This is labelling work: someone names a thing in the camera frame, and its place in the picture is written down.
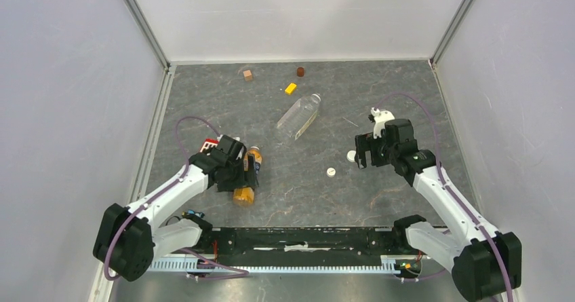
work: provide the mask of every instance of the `orange bottle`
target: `orange bottle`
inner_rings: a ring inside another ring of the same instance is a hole
[[[262,154],[260,154],[260,149],[258,147],[252,147],[247,150],[247,153],[243,157],[243,169],[247,171],[247,157],[249,155],[254,156],[256,176],[260,173],[260,168],[262,167]],[[240,188],[234,190],[233,201],[240,206],[249,206],[254,203],[255,193],[250,187]]]

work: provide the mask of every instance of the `plastic bottle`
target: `plastic bottle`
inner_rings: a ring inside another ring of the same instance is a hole
[[[262,154],[260,153],[260,149],[254,146],[247,150],[245,156],[243,157],[243,169],[245,171],[248,169],[247,157],[249,155],[254,156],[254,168],[256,170],[256,176],[258,176],[260,174],[260,168],[262,167]],[[252,188],[240,188],[234,190],[233,201],[235,204],[240,206],[249,206],[254,203],[255,196],[256,194]]]
[[[290,107],[277,122],[277,135],[285,143],[296,141],[317,116],[321,98],[318,94],[304,96]]]

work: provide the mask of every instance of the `white wall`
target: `white wall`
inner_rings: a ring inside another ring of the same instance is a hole
[[[575,0],[476,0],[439,79],[486,216],[523,243],[522,301],[572,300]]]
[[[163,71],[123,0],[0,0],[0,301],[86,301]]]
[[[429,58],[462,0],[138,0],[175,62]]]

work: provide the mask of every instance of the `white bottle cap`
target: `white bottle cap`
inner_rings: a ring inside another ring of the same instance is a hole
[[[347,152],[347,160],[350,162],[355,162],[355,151]]]

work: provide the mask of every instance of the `gray marble surface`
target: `gray marble surface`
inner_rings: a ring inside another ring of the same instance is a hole
[[[296,68],[304,67],[303,78]],[[251,70],[253,81],[242,72]],[[290,83],[298,84],[288,96]],[[373,130],[370,107],[385,94],[403,91],[420,98],[435,116],[443,165],[472,202],[461,153],[433,74],[426,61],[302,62],[179,66],[163,120],[148,192],[169,179],[184,163],[173,135],[185,115],[207,118],[222,133],[239,136],[263,155],[260,187],[250,207],[232,203],[231,193],[215,187],[186,203],[182,210],[206,213],[214,226],[386,226],[411,214],[432,224],[443,222],[431,205],[390,166],[359,170],[346,154],[354,136]],[[317,119],[287,147],[273,136],[275,124],[296,100],[321,95]],[[433,150],[433,132],[424,113],[406,98],[392,98],[383,108],[412,120],[420,148]],[[184,146],[196,152],[213,132],[197,121],[181,127]],[[335,168],[336,175],[326,175]]]

